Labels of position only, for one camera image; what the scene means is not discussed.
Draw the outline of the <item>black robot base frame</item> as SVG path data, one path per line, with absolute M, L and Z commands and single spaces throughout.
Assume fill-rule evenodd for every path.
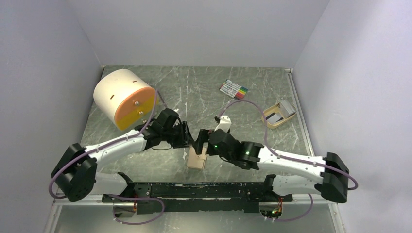
M 262 182 L 132 183 L 127 179 L 124 199 L 102 196 L 103 203 L 129 203 L 138 215 L 164 212 L 243 211 L 259 213 L 261 202 L 291 202 L 292 195 L 280 196 L 271 184 L 275 175 Z

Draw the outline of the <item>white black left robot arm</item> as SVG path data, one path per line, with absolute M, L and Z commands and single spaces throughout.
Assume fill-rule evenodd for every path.
M 166 108 L 146 124 L 134 127 L 124 135 L 92 146 L 70 145 L 51 173 L 52 183 L 64 193 L 64 198 L 76 202 L 94 192 L 96 183 L 112 180 L 118 185 L 103 188 L 123 202 L 134 197 L 134 187 L 126 178 L 98 172 L 102 167 L 131 153 L 139 153 L 167 142 L 172 148 L 187 148 L 194 143 L 186 121 L 177 112 Z

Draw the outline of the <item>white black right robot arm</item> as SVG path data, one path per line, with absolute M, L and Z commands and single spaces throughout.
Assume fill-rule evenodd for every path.
M 245 170 L 285 172 L 286 176 L 276 176 L 263 186 L 262 195 L 268 201 L 291 194 L 316 194 L 331 202 L 347 202 L 349 169 L 335 153 L 325 157 L 288 153 L 257 142 L 240 142 L 221 129 L 201 129 L 192 146 L 196 154 L 206 147 L 207 154 Z

